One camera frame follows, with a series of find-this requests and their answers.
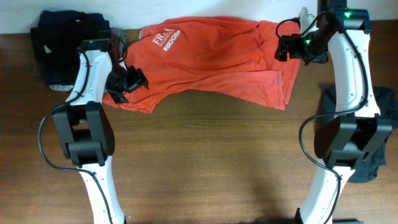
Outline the red printed t-shirt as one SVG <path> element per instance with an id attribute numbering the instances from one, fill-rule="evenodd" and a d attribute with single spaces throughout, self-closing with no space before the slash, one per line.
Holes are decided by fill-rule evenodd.
<path id="1" fill-rule="evenodd" d="M 275 58 L 278 35 L 299 30 L 294 22 L 238 17 L 180 17 L 143 27 L 125 61 L 141 69 L 149 85 L 128 93 L 119 107 L 152 113 L 169 95 L 201 90 L 284 110 L 300 61 Z"/>

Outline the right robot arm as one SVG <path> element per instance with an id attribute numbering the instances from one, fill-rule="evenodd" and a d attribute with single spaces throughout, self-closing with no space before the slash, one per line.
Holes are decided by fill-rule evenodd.
<path id="1" fill-rule="evenodd" d="M 351 9 L 346 1 L 318 1 L 316 15 L 303 8 L 294 21 L 300 32 L 278 37 L 275 58 L 305 64 L 332 61 L 336 91 L 330 121 L 315 133 L 310 161 L 317 171 L 294 221 L 331 223 L 345 184 L 387 139 L 392 123 L 381 116 L 371 83 L 368 11 Z"/>

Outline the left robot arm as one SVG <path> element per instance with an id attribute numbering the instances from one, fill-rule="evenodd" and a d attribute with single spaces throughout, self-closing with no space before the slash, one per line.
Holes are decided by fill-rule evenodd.
<path id="1" fill-rule="evenodd" d="M 128 103 L 127 93 L 149 86 L 141 69 L 125 66 L 122 45 L 111 38 L 84 40 L 72 92 L 52 112 L 63 154 L 73 164 L 70 171 L 85 183 L 94 223 L 126 222 L 113 181 L 115 137 L 103 97 L 109 94 L 115 103 Z"/>

